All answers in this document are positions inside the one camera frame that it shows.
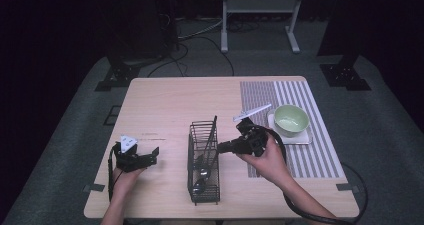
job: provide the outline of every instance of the white plate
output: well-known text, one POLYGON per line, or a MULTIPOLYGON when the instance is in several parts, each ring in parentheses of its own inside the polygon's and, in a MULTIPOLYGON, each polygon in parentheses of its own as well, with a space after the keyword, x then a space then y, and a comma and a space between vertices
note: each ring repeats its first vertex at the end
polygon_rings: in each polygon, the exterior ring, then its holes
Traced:
POLYGON ((274 112, 275 109, 271 109, 267 112, 268 127, 273 129, 275 132, 278 133, 278 135, 280 135, 284 145, 308 145, 312 143, 313 135, 310 126, 308 126, 305 130, 299 133, 296 137, 289 138, 282 135, 281 132, 279 132, 280 128, 276 127, 274 123, 274 112))

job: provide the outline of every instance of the human hand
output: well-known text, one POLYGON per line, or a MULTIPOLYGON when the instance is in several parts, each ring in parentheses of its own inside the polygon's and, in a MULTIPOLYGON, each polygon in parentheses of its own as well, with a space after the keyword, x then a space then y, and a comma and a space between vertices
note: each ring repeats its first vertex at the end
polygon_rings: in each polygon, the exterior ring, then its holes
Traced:
POLYGON ((262 156, 255 157, 250 154, 237 154, 243 161, 255 167, 256 171, 268 181, 278 183, 292 179, 291 174, 284 162, 281 148, 269 133, 266 148, 262 156))
POLYGON ((125 197, 131 192, 132 188, 134 187, 138 176, 144 170, 146 170, 146 168, 137 169, 132 172, 126 173, 119 168, 115 168, 115 170, 113 170, 113 181, 115 181, 115 184, 113 186, 112 199, 125 199, 125 197))

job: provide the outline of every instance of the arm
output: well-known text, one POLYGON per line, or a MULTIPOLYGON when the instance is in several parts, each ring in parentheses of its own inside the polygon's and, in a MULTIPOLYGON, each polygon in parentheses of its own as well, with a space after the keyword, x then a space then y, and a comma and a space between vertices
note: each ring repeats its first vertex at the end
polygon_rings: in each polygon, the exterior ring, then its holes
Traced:
POLYGON ((125 205, 138 176, 144 170, 145 168, 125 173, 121 169, 115 168, 113 177, 116 183, 113 187, 113 196, 103 217, 102 225, 122 225, 124 223, 125 205))
MULTIPOLYGON (((237 156, 254 166, 261 176, 279 187, 298 208, 310 214, 336 218, 293 179, 284 162, 281 149, 271 135, 268 134, 266 149, 261 157, 248 154, 238 154, 237 156)), ((307 221, 309 224, 322 224, 307 221)))

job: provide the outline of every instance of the utensil holder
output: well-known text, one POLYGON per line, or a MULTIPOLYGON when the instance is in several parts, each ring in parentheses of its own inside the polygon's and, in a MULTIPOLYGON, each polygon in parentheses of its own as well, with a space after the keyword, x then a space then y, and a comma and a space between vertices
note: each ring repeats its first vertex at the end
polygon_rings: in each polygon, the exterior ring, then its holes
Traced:
POLYGON ((217 144, 216 116, 214 121, 198 121, 190 125, 187 188, 195 205, 207 202, 218 204, 220 200, 217 144), (202 169, 210 169, 207 179, 201 176, 202 169), (204 185, 199 191, 197 188, 201 179, 204 185))

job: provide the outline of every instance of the wooden table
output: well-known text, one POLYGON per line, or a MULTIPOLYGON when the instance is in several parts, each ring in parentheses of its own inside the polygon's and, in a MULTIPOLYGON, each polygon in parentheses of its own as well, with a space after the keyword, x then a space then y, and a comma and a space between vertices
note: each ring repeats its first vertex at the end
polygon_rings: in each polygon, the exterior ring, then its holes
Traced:
MULTIPOLYGON (((139 140, 138 153, 160 147, 158 163, 143 172, 134 188, 126 216, 137 218, 289 218, 298 217, 286 205, 281 191, 264 178, 247 176, 247 164, 232 153, 219 157, 221 200, 195 206, 187 190, 187 146, 194 121, 212 121, 216 115, 218 142, 240 136, 232 118, 242 108, 242 81, 303 81, 303 77, 137 78, 131 82, 100 164, 95 184, 107 185, 107 159, 122 134, 139 140)), ((331 140, 327 142, 333 149, 331 140)), ((333 151, 338 167, 340 162, 333 151)), ((339 177, 295 178, 309 193, 339 217, 354 217, 359 209, 351 191, 338 191, 339 177)), ((84 214, 103 217, 109 205, 107 188, 91 191, 84 214)))

